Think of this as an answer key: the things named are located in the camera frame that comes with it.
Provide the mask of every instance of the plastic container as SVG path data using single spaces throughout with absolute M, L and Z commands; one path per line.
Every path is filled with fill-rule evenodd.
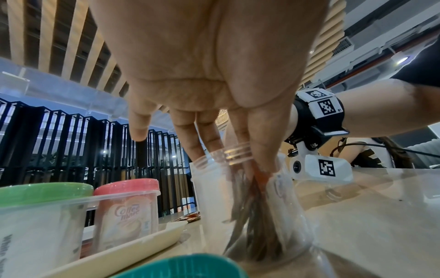
M 155 179 L 123 180 L 97 188 L 95 196 L 148 191 L 147 194 L 103 200 L 95 213 L 92 253 L 98 253 L 158 231 Z
M 210 254 L 177 256 L 152 262 L 114 278 L 248 278 L 233 261 Z
M 0 188 L 0 277 L 35 277 L 79 259 L 87 207 L 68 201 L 92 194 L 82 183 Z
M 255 270 L 291 260 L 311 246 L 312 233 L 284 161 L 279 154 L 280 171 L 265 173 L 244 143 L 194 162 L 207 252 Z

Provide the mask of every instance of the table surface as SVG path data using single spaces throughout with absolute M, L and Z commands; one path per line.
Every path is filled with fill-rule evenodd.
M 272 277 L 438 277 L 440 273 L 440 172 L 354 169 L 355 182 L 332 186 L 301 182 L 314 247 L 292 262 L 250 273 Z M 181 216 L 160 218 L 167 223 Z M 130 268 L 171 256 L 203 252 L 201 221 L 189 223 L 173 246 Z

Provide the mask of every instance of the air vent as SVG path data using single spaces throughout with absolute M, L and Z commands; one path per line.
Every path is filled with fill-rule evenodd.
M 333 51 L 333 56 L 335 56 L 336 54 L 350 48 L 350 46 L 352 46 L 353 43 L 352 41 L 349 39 L 349 37 L 344 37 L 340 42 L 339 45 L 335 48 L 335 50 Z

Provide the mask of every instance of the hand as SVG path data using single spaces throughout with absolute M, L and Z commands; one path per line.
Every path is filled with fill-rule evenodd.
M 130 134 L 145 139 L 152 113 L 170 108 L 192 160 L 223 147 L 228 109 L 240 142 L 275 171 L 295 91 L 328 0 L 91 0 L 93 16 L 130 84 Z

